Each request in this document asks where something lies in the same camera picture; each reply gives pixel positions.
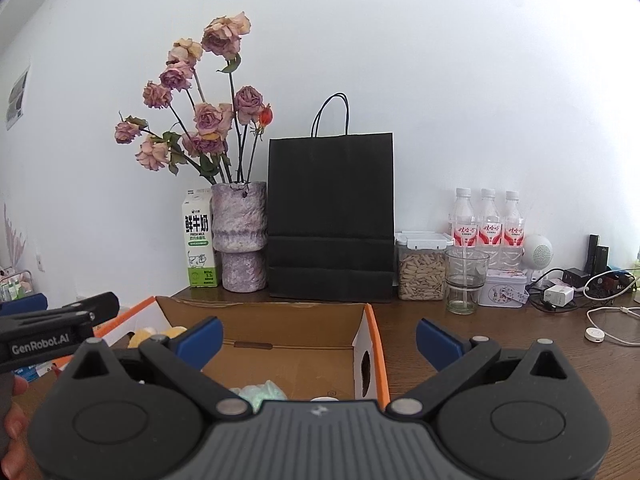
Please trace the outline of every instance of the wooden table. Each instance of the wooden table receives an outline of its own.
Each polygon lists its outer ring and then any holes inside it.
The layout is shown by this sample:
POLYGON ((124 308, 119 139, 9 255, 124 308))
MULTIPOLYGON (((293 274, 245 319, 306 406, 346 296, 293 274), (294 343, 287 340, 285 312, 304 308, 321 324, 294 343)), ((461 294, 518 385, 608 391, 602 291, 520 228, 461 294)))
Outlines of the wooden table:
MULTIPOLYGON (((217 288, 186 288, 176 297, 198 301, 281 301, 266 291, 234 294, 217 288)), ((640 306, 626 297, 628 306, 640 306)), ((505 348, 527 348, 540 337, 553 339, 578 370, 611 426, 612 441, 597 480, 640 479, 640 348, 584 338, 585 310, 546 314, 525 308, 480 308, 471 316, 446 312, 439 301, 400 301, 373 305, 385 353, 391 398, 434 374, 415 347, 415 327, 427 317, 464 337, 487 335, 505 348)), ((599 326, 640 342, 640 322, 619 312, 597 313, 599 326)))

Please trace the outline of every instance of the white round magnetic charger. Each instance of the white round magnetic charger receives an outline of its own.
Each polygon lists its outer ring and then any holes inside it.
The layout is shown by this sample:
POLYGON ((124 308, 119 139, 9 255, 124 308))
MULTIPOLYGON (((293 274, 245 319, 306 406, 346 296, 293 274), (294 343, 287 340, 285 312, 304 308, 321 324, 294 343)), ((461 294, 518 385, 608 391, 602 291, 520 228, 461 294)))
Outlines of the white round magnetic charger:
POLYGON ((593 341, 594 343, 602 343, 604 341, 604 332, 594 326, 590 326, 587 330, 585 330, 584 336, 589 341, 593 341))

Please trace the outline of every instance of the milk carton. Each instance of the milk carton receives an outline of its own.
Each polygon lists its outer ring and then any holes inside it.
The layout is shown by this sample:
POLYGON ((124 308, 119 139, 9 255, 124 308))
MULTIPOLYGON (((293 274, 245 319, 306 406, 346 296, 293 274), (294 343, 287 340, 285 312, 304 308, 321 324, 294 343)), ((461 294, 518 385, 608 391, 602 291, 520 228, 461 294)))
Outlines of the milk carton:
POLYGON ((218 286, 222 274, 213 250, 210 201, 210 188, 191 189, 187 191, 182 204, 184 245, 191 286, 218 286))

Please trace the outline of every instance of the glass cup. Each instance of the glass cup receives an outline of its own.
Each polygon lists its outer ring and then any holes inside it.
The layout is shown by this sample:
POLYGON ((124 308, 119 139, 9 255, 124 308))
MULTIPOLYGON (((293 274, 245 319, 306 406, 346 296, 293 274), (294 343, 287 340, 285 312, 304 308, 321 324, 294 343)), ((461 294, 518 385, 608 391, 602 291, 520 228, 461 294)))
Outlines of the glass cup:
POLYGON ((489 255, 471 247, 450 247, 445 255, 445 301, 454 314, 472 314, 486 279, 489 255))

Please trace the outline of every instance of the black rope handle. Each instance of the black rope handle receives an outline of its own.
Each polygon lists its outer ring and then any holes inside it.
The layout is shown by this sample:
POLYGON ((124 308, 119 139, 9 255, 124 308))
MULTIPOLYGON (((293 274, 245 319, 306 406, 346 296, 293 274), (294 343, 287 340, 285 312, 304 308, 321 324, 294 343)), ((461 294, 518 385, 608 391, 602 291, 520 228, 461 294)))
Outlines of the black rope handle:
POLYGON ((324 102, 324 104, 322 105, 320 110, 318 110, 318 113, 316 114, 316 118, 314 119, 314 122, 311 125, 311 136, 312 137, 317 137, 318 136, 318 127, 320 126, 320 116, 322 115, 322 110, 324 110, 324 107, 327 106, 329 104, 329 101, 331 99, 333 99, 334 97, 339 97, 340 99, 342 99, 344 101, 344 107, 347 109, 346 117, 345 117, 345 120, 344 120, 344 134, 347 135, 349 133, 349 101, 347 100, 347 95, 346 94, 344 94, 343 92, 338 92, 338 93, 335 93, 334 95, 332 95, 331 97, 329 97, 324 102))

